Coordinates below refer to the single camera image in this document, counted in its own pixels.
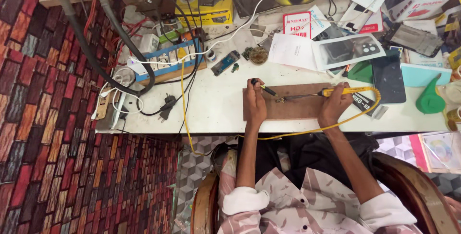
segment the red brick pattern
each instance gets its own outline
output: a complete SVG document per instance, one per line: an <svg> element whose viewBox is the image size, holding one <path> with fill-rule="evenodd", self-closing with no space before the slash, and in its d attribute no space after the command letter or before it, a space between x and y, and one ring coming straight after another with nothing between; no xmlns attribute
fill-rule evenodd
<svg viewBox="0 0 461 234"><path fill-rule="evenodd" d="M88 38L106 64L116 35L96 11ZM60 6L0 0L0 233L169 231L179 144L96 134L103 83Z"/></svg>

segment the black pants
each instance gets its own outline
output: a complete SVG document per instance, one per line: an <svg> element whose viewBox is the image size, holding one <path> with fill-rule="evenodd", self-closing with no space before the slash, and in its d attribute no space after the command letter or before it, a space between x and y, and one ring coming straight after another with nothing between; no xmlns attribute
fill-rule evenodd
<svg viewBox="0 0 461 234"><path fill-rule="evenodd" d="M372 170L372 152L379 147L376 139L364 133L345 133L350 145L365 167L374 177ZM243 147L243 138L239 137L237 162ZM350 189L349 178L339 161L330 141L324 133L310 133L283 137L282 140L258 140L256 146L257 183L267 172L277 167L282 172L277 149L285 148L291 163L291 169L284 175L297 187L301 188L306 167L319 170L334 177Z"/></svg>

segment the yellow cable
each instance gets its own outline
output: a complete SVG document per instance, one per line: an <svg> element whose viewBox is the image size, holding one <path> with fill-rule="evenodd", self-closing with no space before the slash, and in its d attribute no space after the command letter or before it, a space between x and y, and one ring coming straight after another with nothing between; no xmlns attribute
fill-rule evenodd
<svg viewBox="0 0 461 234"><path fill-rule="evenodd" d="M372 105L372 107L370 107L369 109L367 109L366 111L363 111L355 116L352 116L350 117L349 119L345 119L335 125L331 125L331 126L328 126L328 127L325 127L325 128L321 128L321 129L316 129L316 130L310 130L310 131L303 131L303 132L296 132L296 133L287 133L287 134L282 134L282 135L278 135L278 136L274 136L274 137L258 137L259 140L268 140L268 139L274 139L274 138L279 138L279 137L287 137L287 136L296 136L296 135L301 135L301 134L306 134L306 133L311 133L311 132L315 132L315 131L324 131L324 130L327 130L327 129L331 129L331 128L334 128L334 127L337 127L343 123L346 123L348 121L351 121L357 117L359 117L360 115L363 115L369 111L371 111L372 109L374 109L377 104L379 103L379 101L381 100L381 94L379 93L378 89L374 88L374 87L370 87L370 90L372 90L374 93L375 93L375 96L376 96L376 101L375 101L375 104Z"/></svg>
<svg viewBox="0 0 461 234"><path fill-rule="evenodd" d="M187 126L187 119L186 119L186 100L184 98L184 60L182 60L182 71L181 71L181 91L182 91L182 110L184 111L184 125L186 125L186 131L187 131L187 136L189 137L189 143L190 143L190 148L192 149L192 153L194 154L199 154L199 155L205 155L201 153L197 153L194 150L194 146L192 145L192 138L190 137L189 133L189 127Z"/></svg>

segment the shirt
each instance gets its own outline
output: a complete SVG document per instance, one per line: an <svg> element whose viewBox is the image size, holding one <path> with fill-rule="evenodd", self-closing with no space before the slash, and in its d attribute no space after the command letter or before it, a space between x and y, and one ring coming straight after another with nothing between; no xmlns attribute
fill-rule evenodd
<svg viewBox="0 0 461 234"><path fill-rule="evenodd" d="M277 168L255 189L235 186L235 172L221 172L222 212L230 215L219 234L421 234L416 218L390 193L360 204L355 193L330 175L306 168L298 189Z"/></svg>

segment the black power plug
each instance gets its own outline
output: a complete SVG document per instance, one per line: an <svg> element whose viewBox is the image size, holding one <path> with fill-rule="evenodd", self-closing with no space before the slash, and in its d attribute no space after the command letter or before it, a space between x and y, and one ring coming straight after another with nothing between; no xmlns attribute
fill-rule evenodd
<svg viewBox="0 0 461 234"><path fill-rule="evenodd" d="M162 119L162 123L168 119L168 115L170 115L170 111L175 104L176 98L173 95L166 94L165 105L161 108L164 110L160 113L160 116L158 117L158 119Z"/></svg>

